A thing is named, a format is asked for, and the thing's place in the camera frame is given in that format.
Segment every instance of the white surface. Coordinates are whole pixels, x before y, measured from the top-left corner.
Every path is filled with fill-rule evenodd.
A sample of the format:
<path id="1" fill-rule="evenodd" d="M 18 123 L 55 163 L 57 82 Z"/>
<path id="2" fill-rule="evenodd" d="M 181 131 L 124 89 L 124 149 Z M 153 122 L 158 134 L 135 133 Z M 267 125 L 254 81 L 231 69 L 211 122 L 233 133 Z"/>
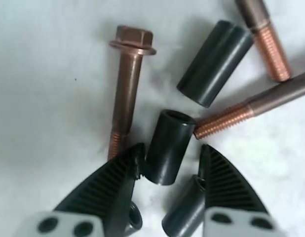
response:
<path id="1" fill-rule="evenodd" d="M 305 71 L 305 0 L 267 6 L 294 74 Z M 149 144 L 163 108 L 210 114 L 274 85 L 252 47 L 210 109 L 176 90 L 219 19 L 243 24 L 231 0 L 0 0 L 0 235 L 51 210 L 106 161 L 117 24 L 153 31 L 157 49 L 142 65 L 134 142 Z M 289 237 L 305 237 L 305 97 L 204 142 L 243 173 Z M 192 138 L 173 186 L 137 183 L 144 226 L 134 237 L 165 236 L 161 220 L 196 173 L 200 144 Z"/>
<path id="2" fill-rule="evenodd" d="M 213 220 L 215 214 L 226 215 L 231 223 L 222 223 Z M 211 207 L 206 210 L 204 218 L 203 237 L 285 237 L 277 223 L 268 214 L 255 211 L 235 210 L 224 207 Z M 272 226 L 271 229 L 263 229 L 253 226 L 255 219 L 262 219 Z"/>
<path id="3" fill-rule="evenodd" d="M 38 226 L 47 218 L 58 220 L 55 228 L 47 233 L 40 233 Z M 13 237 L 75 237 L 74 230 L 83 222 L 92 224 L 92 232 L 88 237 L 105 237 L 100 218 L 92 215 L 65 213 L 61 211 L 45 211 L 35 213 L 22 221 L 19 228 L 14 230 Z"/>

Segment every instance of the threaded shaft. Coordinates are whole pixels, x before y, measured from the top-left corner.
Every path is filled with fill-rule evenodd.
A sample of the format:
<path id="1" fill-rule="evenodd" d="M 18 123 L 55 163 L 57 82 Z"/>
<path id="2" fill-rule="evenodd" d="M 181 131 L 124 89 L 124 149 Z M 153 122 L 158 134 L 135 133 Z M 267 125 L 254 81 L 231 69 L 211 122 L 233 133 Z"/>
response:
<path id="1" fill-rule="evenodd" d="M 236 109 L 244 107 L 244 106 L 246 106 L 245 102 L 238 103 L 234 106 L 230 106 L 227 109 L 223 110 L 220 114 L 214 114 L 208 118 L 199 118 L 199 119 L 197 119 L 197 127 L 201 127 L 204 124 L 208 124 L 208 123 L 214 121 L 217 117 L 225 116 L 226 114 L 229 114 L 229 113 L 235 111 Z"/>
<path id="2" fill-rule="evenodd" d="M 231 127 L 239 122 L 254 116 L 254 112 L 247 103 L 239 103 L 225 109 L 220 114 L 213 115 L 200 121 L 194 135 L 197 139 L 201 139 Z"/>
<path id="3" fill-rule="evenodd" d="M 124 141 L 121 134 L 115 131 L 111 131 L 108 160 L 111 160 L 118 154 L 123 144 Z"/>
<path id="4" fill-rule="evenodd" d="M 254 39 L 270 76 L 280 82 L 288 80 L 291 70 L 272 24 L 257 30 Z"/>

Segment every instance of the hex head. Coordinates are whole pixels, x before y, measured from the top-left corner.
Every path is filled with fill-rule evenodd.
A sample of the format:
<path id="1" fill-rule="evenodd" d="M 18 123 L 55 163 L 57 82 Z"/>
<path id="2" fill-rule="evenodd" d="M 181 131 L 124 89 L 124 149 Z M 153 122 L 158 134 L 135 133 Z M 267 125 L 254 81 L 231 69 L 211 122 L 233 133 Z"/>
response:
<path id="1" fill-rule="evenodd" d="M 118 26 L 115 41 L 138 48 L 151 48 L 153 33 L 144 29 Z"/>

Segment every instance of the copper bolt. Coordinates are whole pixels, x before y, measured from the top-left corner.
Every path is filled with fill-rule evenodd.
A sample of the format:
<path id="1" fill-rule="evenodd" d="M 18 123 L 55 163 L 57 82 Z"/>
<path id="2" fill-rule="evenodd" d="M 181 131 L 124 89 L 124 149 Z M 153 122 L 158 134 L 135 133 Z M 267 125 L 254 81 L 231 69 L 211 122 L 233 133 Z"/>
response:
<path id="1" fill-rule="evenodd" d="M 195 137 L 201 139 L 233 126 L 251 117 L 258 116 L 305 95 L 305 73 L 292 80 L 248 98 L 220 114 L 198 122 Z"/>
<path id="2" fill-rule="evenodd" d="M 263 0 L 235 1 L 247 26 L 254 34 L 254 41 L 271 78 L 279 82 L 288 80 L 291 77 L 291 70 Z"/>
<path id="3" fill-rule="evenodd" d="M 156 54 L 153 34 L 143 29 L 118 26 L 110 46 L 121 51 L 108 159 L 125 149 L 132 125 L 143 55 Z"/>

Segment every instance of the ribbed texture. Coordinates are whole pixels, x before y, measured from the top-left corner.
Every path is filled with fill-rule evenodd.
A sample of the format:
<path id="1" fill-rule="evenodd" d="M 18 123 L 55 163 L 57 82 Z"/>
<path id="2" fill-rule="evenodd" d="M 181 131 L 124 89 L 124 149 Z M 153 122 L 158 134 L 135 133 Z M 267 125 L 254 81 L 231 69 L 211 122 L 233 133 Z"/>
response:
<path id="1" fill-rule="evenodd" d="M 246 103 L 236 104 L 227 108 L 220 114 L 201 120 L 198 123 L 201 124 L 201 126 L 198 126 L 194 131 L 194 134 L 197 139 L 201 139 L 253 116 L 254 113 L 252 109 Z"/>
<path id="2" fill-rule="evenodd" d="M 288 80 L 291 70 L 272 24 L 258 30 L 254 39 L 270 76 L 276 81 Z"/>
<path id="3" fill-rule="evenodd" d="M 209 122 L 212 122 L 212 121 L 214 121 L 218 116 L 224 116 L 224 115 L 226 115 L 226 114 L 228 114 L 228 113 L 230 113 L 230 112 L 233 112 L 233 111 L 235 111 L 236 109 L 238 109 L 238 108 L 241 108 L 241 107 L 243 107 L 245 105 L 245 103 L 239 103 L 239 104 L 236 104 L 235 106 L 230 106 L 230 107 L 228 107 L 227 109 L 225 109 L 225 110 L 223 110 L 223 112 L 221 113 L 221 114 L 215 114 L 215 115 L 212 115 L 212 116 L 210 116 L 210 117 L 208 117 L 208 118 L 199 118 L 199 119 L 197 119 L 197 127 L 201 127 L 202 125 L 204 125 L 204 124 L 207 124 L 207 123 L 209 123 Z"/>
<path id="4" fill-rule="evenodd" d="M 118 154 L 121 144 L 122 139 L 120 133 L 112 130 L 109 143 L 108 160 L 111 160 Z"/>
<path id="5" fill-rule="evenodd" d="M 144 159 L 143 143 L 118 154 L 78 185 L 55 210 L 95 215 L 103 221 L 106 237 L 123 236 L 134 183 L 139 178 L 138 166 Z"/>
<path id="6" fill-rule="evenodd" d="M 214 206 L 267 213 L 261 200 L 239 171 L 207 145 L 205 208 Z"/>
<path id="7" fill-rule="evenodd" d="M 105 220 L 129 169 L 129 158 L 112 160 L 81 183 L 56 210 L 96 215 Z"/>

